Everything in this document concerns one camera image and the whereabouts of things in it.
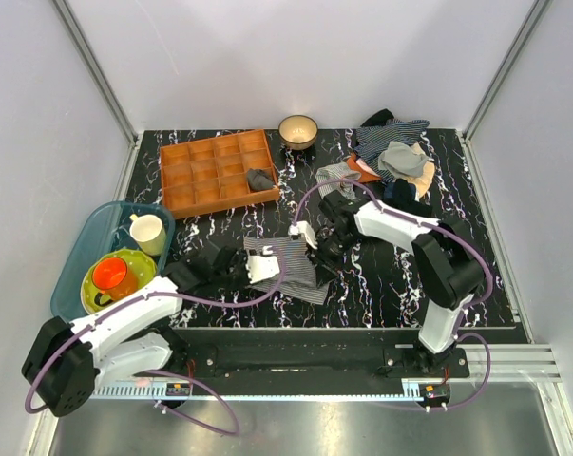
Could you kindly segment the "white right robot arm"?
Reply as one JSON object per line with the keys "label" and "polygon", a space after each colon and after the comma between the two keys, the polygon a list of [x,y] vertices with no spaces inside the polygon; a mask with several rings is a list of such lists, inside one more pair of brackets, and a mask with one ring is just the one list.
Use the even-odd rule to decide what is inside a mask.
{"label": "white right robot arm", "polygon": [[464,309],[490,297],[494,286],[463,221],[424,218],[376,199],[345,199],[337,191],[326,195],[319,209],[333,230],[316,237],[312,262],[327,274],[338,274],[345,252],[362,238],[385,241],[414,256],[429,304],[404,365],[428,377],[438,374],[456,348]]}

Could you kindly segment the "grey white striped underwear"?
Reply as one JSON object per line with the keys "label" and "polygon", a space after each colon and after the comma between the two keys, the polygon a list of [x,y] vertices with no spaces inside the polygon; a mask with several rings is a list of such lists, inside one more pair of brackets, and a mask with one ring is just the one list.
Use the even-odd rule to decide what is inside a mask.
{"label": "grey white striped underwear", "polygon": [[307,257],[307,244],[304,238],[290,237],[243,239],[245,250],[260,253],[264,247],[270,247],[283,256],[286,275],[278,290],[289,297],[306,301],[314,305],[323,305],[328,294],[328,285],[318,285],[315,266]]}

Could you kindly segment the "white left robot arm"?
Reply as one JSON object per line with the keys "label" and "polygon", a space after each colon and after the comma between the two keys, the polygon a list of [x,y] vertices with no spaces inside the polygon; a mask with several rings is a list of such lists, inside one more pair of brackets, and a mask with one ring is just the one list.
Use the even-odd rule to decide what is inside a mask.
{"label": "white left robot arm", "polygon": [[151,371],[201,373],[197,353],[169,329],[169,318],[188,303],[211,305],[200,295],[203,289],[241,289],[250,279],[247,253],[224,247],[211,257],[186,256],[167,264],[140,290],[97,313],[70,322],[51,318],[21,369],[29,382],[26,412],[66,416],[103,386]]}

